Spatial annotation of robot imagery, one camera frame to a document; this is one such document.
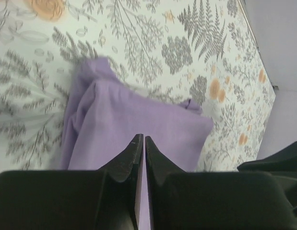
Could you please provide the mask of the purple t shirt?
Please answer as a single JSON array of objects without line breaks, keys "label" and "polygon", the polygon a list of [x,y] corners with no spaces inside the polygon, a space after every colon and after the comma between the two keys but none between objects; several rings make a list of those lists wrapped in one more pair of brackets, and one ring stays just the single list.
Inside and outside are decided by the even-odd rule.
[{"label": "purple t shirt", "polygon": [[71,230],[202,230],[193,170],[214,126],[192,100],[140,96],[106,57],[78,68],[65,111],[60,174]]}]

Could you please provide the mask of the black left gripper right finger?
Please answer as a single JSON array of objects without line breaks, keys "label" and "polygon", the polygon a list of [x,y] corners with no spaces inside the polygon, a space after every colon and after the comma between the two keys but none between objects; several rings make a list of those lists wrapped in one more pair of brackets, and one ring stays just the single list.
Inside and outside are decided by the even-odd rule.
[{"label": "black left gripper right finger", "polygon": [[153,230],[297,230],[280,185],[262,172],[185,172],[145,139]]}]

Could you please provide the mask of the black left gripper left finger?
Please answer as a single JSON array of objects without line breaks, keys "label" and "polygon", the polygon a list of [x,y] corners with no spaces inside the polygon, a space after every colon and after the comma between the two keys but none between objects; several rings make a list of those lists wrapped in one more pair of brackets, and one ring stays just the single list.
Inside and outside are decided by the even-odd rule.
[{"label": "black left gripper left finger", "polygon": [[94,171],[0,173],[0,230],[136,230],[143,136]]}]

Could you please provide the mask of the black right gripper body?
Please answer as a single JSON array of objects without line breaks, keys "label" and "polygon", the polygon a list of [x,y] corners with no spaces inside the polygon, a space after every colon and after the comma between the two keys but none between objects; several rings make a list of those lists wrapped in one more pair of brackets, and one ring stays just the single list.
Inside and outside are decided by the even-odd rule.
[{"label": "black right gripper body", "polygon": [[297,217],[297,141],[264,159],[244,162],[237,169],[271,174],[282,187]]}]

